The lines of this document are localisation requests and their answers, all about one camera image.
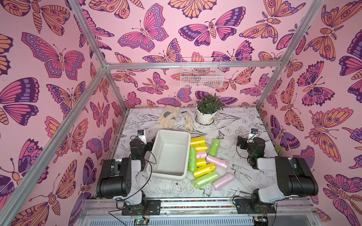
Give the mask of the pink bag roll bottom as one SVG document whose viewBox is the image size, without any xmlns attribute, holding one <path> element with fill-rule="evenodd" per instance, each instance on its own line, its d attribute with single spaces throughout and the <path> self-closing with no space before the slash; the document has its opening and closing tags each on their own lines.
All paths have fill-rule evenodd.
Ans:
<svg viewBox="0 0 362 226">
<path fill-rule="evenodd" d="M 224 176 L 217 179 L 213 184 L 212 187 L 216 191 L 220 191 L 223 187 L 228 185 L 234 180 L 234 176 L 231 173 L 227 173 Z"/>
</svg>

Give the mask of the green bag roll bottom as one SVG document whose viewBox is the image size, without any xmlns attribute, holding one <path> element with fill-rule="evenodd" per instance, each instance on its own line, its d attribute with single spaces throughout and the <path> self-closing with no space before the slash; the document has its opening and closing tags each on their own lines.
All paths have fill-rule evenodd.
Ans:
<svg viewBox="0 0 362 226">
<path fill-rule="evenodd" d="M 197 179 L 194 179 L 191 183 L 196 189 L 199 189 L 208 184 L 212 184 L 217 179 L 218 179 L 218 174 L 215 171 L 213 171 Z"/>
</svg>

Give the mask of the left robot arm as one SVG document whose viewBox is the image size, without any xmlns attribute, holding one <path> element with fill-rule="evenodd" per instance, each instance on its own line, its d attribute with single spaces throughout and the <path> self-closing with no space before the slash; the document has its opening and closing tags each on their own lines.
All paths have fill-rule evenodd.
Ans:
<svg viewBox="0 0 362 226">
<path fill-rule="evenodd" d="M 141 188 L 137 189 L 136 175 L 146 166 L 145 155 L 151 151 L 155 139 L 144 143 L 135 138 L 130 142 L 131 155 L 120 160 L 105 160 L 96 186 L 96 196 L 114 199 L 123 204 L 122 215 L 146 215 L 150 205 Z"/>
</svg>

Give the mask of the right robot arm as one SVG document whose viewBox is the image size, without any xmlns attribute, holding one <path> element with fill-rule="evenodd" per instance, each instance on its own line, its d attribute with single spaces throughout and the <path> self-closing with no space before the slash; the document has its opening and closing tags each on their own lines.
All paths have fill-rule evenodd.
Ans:
<svg viewBox="0 0 362 226">
<path fill-rule="evenodd" d="M 276 173 L 277 182 L 265 188 L 255 189 L 248 199 L 248 207 L 259 213 L 271 210 L 278 201 L 293 197 L 316 196 L 318 184 L 301 157 L 264 157 L 266 141 L 256 137 L 250 141 L 238 137 L 237 148 L 248 152 L 247 161 L 253 169 Z"/>
</svg>

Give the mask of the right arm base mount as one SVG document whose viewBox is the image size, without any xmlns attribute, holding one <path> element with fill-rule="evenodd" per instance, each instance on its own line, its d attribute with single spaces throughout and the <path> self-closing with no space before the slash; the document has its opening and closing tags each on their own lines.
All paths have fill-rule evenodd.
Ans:
<svg viewBox="0 0 362 226">
<path fill-rule="evenodd" d="M 234 197 L 232 200 L 238 214 L 269 214 L 276 213 L 273 204 L 253 203 L 251 199 L 244 197 Z"/>
</svg>

